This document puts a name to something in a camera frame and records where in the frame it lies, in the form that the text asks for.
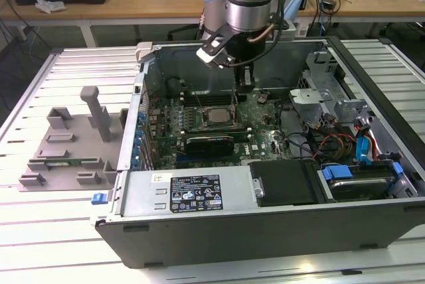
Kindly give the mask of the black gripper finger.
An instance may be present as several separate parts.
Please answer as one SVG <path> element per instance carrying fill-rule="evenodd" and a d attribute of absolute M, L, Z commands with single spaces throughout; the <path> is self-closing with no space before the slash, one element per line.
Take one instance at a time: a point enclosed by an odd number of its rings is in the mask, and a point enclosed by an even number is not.
<path fill-rule="evenodd" d="M 253 66 L 239 66 L 234 68 L 236 92 L 249 94 L 256 86 Z"/>

